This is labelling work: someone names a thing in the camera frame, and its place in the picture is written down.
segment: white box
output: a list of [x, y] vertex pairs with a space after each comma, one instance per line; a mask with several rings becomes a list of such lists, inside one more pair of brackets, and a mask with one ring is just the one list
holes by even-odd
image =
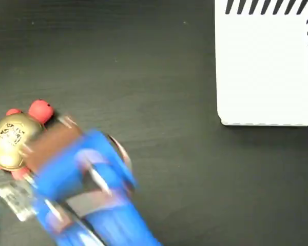
[[308, 0], [216, 0], [224, 125], [308, 126]]

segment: red ball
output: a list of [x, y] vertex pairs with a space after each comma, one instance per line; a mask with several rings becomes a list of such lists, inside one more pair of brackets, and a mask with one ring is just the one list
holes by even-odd
[[21, 113], [22, 111], [20, 109], [10, 109], [7, 111], [6, 115], [11, 115], [11, 114], [17, 114]]
[[53, 116], [54, 109], [49, 103], [39, 99], [31, 104], [28, 113], [40, 123], [44, 124]]

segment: blue plastic body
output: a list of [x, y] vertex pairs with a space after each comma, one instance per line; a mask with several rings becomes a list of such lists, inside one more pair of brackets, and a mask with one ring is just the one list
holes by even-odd
[[[125, 181], [137, 185], [132, 173], [106, 137], [93, 130], [54, 156], [40, 170], [35, 178], [37, 186], [35, 192], [39, 197], [45, 196], [55, 201], [64, 196], [69, 189], [82, 185], [82, 173], [75, 159], [77, 152], [82, 149], [94, 149], [109, 161], [109, 165], [97, 163], [94, 168], [111, 189], [123, 192]], [[161, 245], [152, 236], [129, 198], [125, 195], [123, 199], [125, 200], [123, 206], [94, 212], [87, 215], [87, 220], [109, 246]], [[43, 200], [38, 199], [34, 208], [39, 222], [59, 246], [91, 246], [91, 242], [87, 241], [87, 232], [78, 224], [70, 226], [60, 234], [54, 233], [46, 223], [46, 216], [50, 210]]]

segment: black surface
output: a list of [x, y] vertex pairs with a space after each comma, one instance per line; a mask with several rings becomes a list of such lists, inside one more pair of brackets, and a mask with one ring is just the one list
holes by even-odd
[[[165, 245], [308, 245], [308, 129], [220, 124], [212, 2], [0, 0], [0, 119], [42, 98], [119, 139]], [[52, 245], [2, 219], [1, 245]]]

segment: silver piece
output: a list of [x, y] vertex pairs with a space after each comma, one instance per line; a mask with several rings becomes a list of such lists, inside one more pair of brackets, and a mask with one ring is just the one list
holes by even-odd
[[0, 187], [0, 197], [22, 222], [36, 215], [32, 206], [34, 195], [32, 187], [26, 181], [12, 181]]

